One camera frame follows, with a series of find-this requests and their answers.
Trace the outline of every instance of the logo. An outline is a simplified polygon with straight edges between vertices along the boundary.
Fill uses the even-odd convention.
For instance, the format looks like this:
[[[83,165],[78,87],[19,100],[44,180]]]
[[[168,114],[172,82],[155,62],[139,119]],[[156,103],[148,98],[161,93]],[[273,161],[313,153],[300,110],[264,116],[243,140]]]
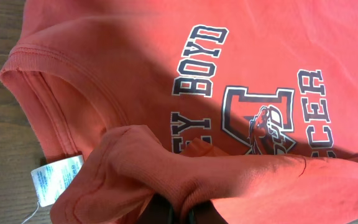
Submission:
[[[296,141],[294,89],[277,88],[275,94],[249,93],[244,86],[227,86],[222,104],[222,130],[249,147],[246,154],[286,154]]]

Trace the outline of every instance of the white clothing label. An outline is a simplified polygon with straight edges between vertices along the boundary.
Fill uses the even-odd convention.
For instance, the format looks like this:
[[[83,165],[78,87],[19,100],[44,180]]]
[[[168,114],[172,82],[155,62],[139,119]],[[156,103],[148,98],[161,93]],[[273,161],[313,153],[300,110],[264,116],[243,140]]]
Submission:
[[[80,171],[83,163],[82,156],[75,156],[31,171],[32,181],[41,207],[56,202]]]

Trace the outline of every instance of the care label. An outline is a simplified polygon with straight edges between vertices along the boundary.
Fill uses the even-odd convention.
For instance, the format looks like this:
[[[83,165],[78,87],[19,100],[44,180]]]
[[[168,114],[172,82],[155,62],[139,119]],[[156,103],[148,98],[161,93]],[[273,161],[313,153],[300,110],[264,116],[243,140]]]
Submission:
[[[51,205],[66,190],[84,163],[82,156],[53,162],[31,171],[41,207]]]

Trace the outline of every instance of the wooden floor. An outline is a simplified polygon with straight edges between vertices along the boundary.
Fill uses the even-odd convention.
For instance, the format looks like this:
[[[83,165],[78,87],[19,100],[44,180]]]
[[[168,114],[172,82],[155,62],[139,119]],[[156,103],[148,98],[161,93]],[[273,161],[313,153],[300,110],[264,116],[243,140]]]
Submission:
[[[19,39],[23,6],[24,0],[0,0],[0,69]],[[0,83],[0,223],[21,223],[34,210],[37,197],[30,171],[42,161],[27,118]],[[50,223],[49,208],[41,208],[28,223]]]

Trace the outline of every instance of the wood grain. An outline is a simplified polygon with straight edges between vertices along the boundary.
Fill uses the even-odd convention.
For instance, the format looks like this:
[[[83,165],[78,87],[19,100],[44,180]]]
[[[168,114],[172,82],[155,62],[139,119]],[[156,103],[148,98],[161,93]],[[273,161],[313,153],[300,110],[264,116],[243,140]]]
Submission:
[[[0,0],[0,69],[19,39],[23,6],[24,0]],[[0,83],[0,223],[21,223],[36,207],[30,171],[42,159],[20,105]],[[49,209],[41,208],[28,223],[50,223]]]

